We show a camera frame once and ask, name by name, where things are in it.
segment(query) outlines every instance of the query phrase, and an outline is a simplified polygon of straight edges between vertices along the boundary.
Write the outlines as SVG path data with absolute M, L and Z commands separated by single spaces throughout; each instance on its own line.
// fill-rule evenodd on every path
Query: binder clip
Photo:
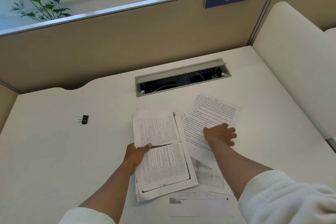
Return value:
M 88 115 L 83 115 L 83 117 L 77 116 L 78 123 L 87 124 L 87 120 L 89 119 Z

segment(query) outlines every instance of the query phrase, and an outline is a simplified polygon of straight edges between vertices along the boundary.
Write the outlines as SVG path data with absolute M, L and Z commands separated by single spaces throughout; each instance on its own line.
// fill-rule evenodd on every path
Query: finger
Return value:
M 152 147 L 152 144 L 151 143 L 148 143 L 147 145 L 145 145 L 144 147 L 140 148 L 143 153 L 146 153 L 149 151 L 149 149 Z
M 228 133 L 234 133 L 234 132 L 236 132 L 236 129 L 235 128 L 228 128 L 226 130 L 226 132 L 228 132 Z

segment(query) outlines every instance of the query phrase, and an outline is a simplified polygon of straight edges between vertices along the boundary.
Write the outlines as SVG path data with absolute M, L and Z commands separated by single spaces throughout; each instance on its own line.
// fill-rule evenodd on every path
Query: white sleeve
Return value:
M 336 194 L 322 184 L 296 183 L 284 172 L 266 171 L 246 185 L 239 208 L 247 223 L 336 223 Z
M 76 207 L 67 211 L 59 224 L 115 224 L 115 222 L 104 213 Z

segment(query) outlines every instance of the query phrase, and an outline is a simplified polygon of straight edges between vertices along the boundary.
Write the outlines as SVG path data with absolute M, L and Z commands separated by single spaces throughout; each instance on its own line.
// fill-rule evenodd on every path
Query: desk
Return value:
M 135 96 L 135 76 L 217 58 L 227 62 L 232 77 Z M 336 154 L 248 46 L 96 79 L 77 90 L 19 95 L 0 135 L 0 223 L 57 223 L 122 162 L 133 142 L 136 108 L 186 110 L 200 92 L 242 108 L 237 152 L 299 182 L 336 189 Z M 86 125 L 76 120 L 83 114 L 89 115 Z M 168 198 L 138 203 L 131 177 L 121 223 L 245 222 L 240 213 L 170 217 Z

